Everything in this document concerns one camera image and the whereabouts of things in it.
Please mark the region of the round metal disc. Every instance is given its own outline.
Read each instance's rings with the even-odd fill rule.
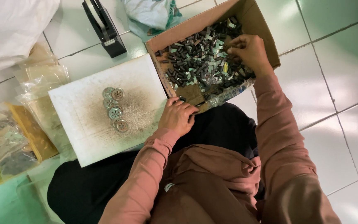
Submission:
[[[110,119],[120,118],[120,117],[122,117],[122,111],[120,109],[114,107],[109,110]]]
[[[120,111],[122,112],[122,106],[121,106],[120,104],[113,104],[113,105],[111,106],[111,108],[114,108],[114,107],[120,109]]]
[[[124,98],[124,95],[124,90],[122,90],[121,88],[115,88],[111,92],[111,97],[115,100],[122,100],[122,98]]]
[[[128,131],[128,129],[129,129],[129,124],[128,124],[127,121],[125,121],[125,120],[119,120],[119,121],[117,122],[117,130],[118,130],[119,132],[126,132],[126,131]]]
[[[121,118],[114,118],[110,121],[110,124],[113,128],[117,129],[117,122],[121,120]]]
[[[111,109],[113,104],[116,104],[116,103],[118,103],[118,102],[113,100],[111,97],[107,97],[106,99],[103,100],[103,106],[108,110]]]
[[[113,89],[114,88],[112,88],[112,87],[107,87],[106,89],[104,89],[102,92],[103,98],[106,99],[106,98],[111,97],[111,92]]]

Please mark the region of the pile of metal parts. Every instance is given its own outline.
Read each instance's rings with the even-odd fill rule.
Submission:
[[[160,62],[173,66],[166,71],[173,89],[176,91],[179,87],[199,84],[201,92],[205,93],[205,100],[208,100],[221,94],[223,89],[238,86],[255,77],[239,58],[229,57],[224,51],[226,38],[230,36],[234,39],[240,34],[241,24],[235,17],[230,17],[165,48],[169,60]],[[163,56],[163,51],[155,54]]]
[[[129,129],[129,124],[122,116],[122,106],[118,101],[124,98],[124,90],[121,88],[107,87],[103,90],[103,105],[107,110],[107,114],[111,119],[110,124],[119,132],[126,132]]]

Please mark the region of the black pants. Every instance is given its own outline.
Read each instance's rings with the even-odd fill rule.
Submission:
[[[191,131],[182,136],[172,153],[193,144],[215,145],[258,156],[255,121],[237,106],[222,106],[196,115]],[[66,224],[96,224],[107,202],[127,180],[137,151],[120,153],[81,168],[78,160],[62,164],[48,188],[48,204]],[[263,192],[255,196],[262,199]]]

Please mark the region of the pink long-sleeve shirt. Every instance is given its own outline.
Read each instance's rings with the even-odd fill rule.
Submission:
[[[256,137],[262,164],[261,180],[266,186],[266,197],[269,198],[271,195],[273,198],[273,202],[268,201],[265,207],[270,208],[271,204],[281,207],[289,206],[285,198],[285,195],[289,195],[286,189],[292,189],[293,186],[309,181],[309,185],[313,186],[313,190],[317,192],[317,198],[321,198],[316,202],[315,207],[321,208],[321,205],[324,205],[324,210],[328,213],[328,215],[322,215],[323,218],[318,216],[317,220],[322,221],[316,223],[326,223],[326,217],[334,220],[333,223],[340,223],[321,191],[316,167],[304,148],[304,138],[298,131],[291,112],[292,104],[282,92],[277,77],[272,73],[257,78],[254,88],[258,100],[256,109],[259,124],[256,128]],[[178,139],[177,133],[162,128],[146,140],[133,163],[128,180],[108,202],[100,224],[142,224],[150,218],[163,169]],[[284,218],[283,220],[271,219],[271,222],[291,223],[288,221],[291,215],[288,211],[282,211],[282,209],[276,211],[270,208],[270,212],[266,213],[284,213],[284,215],[276,215]]]

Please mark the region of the yellow plastic container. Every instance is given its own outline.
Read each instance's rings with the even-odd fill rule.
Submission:
[[[37,157],[38,163],[36,163],[35,166],[29,168],[29,170],[39,165],[43,160],[49,159],[52,156],[58,154],[56,147],[52,144],[44,131],[34,120],[31,113],[27,111],[24,106],[16,106],[10,103],[4,104],[9,108],[13,115],[13,119],[17,122],[24,136],[27,138],[29,142],[27,146],[31,147],[32,151]],[[2,176],[0,171],[0,184],[3,184],[9,179],[19,176],[22,173],[15,176]]]

